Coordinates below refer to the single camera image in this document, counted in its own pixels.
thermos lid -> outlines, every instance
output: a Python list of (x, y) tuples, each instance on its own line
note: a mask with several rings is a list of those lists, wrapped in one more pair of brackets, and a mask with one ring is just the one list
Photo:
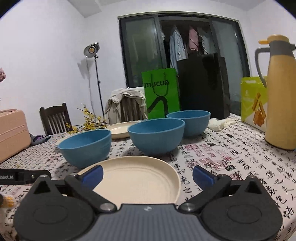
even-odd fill
[(285, 41), (285, 42), (290, 42), (289, 39), (286, 36), (279, 35), (279, 34), (274, 34), (269, 36), (267, 39), (264, 40), (259, 40), (259, 44), (269, 44), (272, 41)]

table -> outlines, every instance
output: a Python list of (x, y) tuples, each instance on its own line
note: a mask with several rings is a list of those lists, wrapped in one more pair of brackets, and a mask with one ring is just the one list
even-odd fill
[[(284, 151), (264, 141), (264, 133), (242, 123), (239, 116), (231, 115), (236, 124), (220, 132), (206, 129), (195, 139), (184, 139), (171, 153), (159, 156), (172, 165), (182, 183), (177, 205), (202, 190), (192, 179), (192, 168), (201, 165), (214, 174), (227, 174), (235, 180), (256, 175), (283, 215), (283, 226), (276, 241), (286, 241), (296, 229), (296, 152)], [(0, 165), (0, 168), (49, 170), (52, 179), (63, 179), (78, 172), (63, 158), (55, 142), (68, 135), (53, 135), (48, 142), (30, 147)], [(126, 155), (143, 155), (127, 138), (112, 142), (108, 158)], [(29, 191), (30, 185), (3, 185), (2, 194), (13, 195), (18, 203)], [(6, 240), (15, 240), (13, 216), (16, 209), (0, 209), (0, 232)]]

white wall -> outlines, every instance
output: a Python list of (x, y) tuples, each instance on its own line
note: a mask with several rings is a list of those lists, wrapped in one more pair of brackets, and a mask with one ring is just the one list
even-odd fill
[[(258, 76), (254, 60), (255, 50), (257, 48), (268, 47), (266, 45), (260, 45), (258, 40), (267, 39), (268, 36), (273, 34), (281, 34), (287, 36), (290, 39), (290, 43), (296, 43), (296, 19), (274, 0), (264, 1), (249, 10), (247, 15), (253, 35), (253, 39), (248, 45), (252, 60), (252, 74), (253, 76)], [(263, 75), (267, 75), (269, 57), (269, 53), (259, 54), (259, 64)]]
[(40, 107), (67, 103), (72, 124), (77, 107), (90, 108), (83, 55), (85, 19), (67, 0), (23, 0), (0, 20), (0, 110), (17, 108), (32, 134), (43, 134)]
[[(247, 12), (216, 1), (127, 0), (101, 6), (101, 10), (100, 13), (86, 18), (86, 23), (88, 26), (87, 44), (99, 42), (101, 47), (98, 52), (98, 68), (104, 106), (112, 90), (126, 87), (118, 16), (155, 11), (185, 11), (218, 15), (239, 20), (246, 39), (251, 37)], [(90, 74), (92, 94), (94, 99), (97, 99), (98, 93), (93, 67), (90, 69)], [(95, 109), (99, 110), (99, 104), (96, 104)]]

chair backrest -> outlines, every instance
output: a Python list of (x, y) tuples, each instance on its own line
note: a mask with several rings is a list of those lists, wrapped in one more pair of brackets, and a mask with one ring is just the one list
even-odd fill
[(66, 103), (46, 109), (41, 107), (39, 112), (47, 135), (72, 131), (72, 127), (66, 126), (66, 123), (71, 125)]
[(134, 98), (124, 96), (120, 102), (121, 122), (144, 120), (139, 104)]

lamp head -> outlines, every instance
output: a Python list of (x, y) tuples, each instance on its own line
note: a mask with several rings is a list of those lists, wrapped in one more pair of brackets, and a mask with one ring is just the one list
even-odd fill
[(94, 56), (96, 56), (98, 50), (100, 49), (99, 43), (93, 43), (89, 46), (87, 46), (83, 53), (87, 58), (92, 58)]

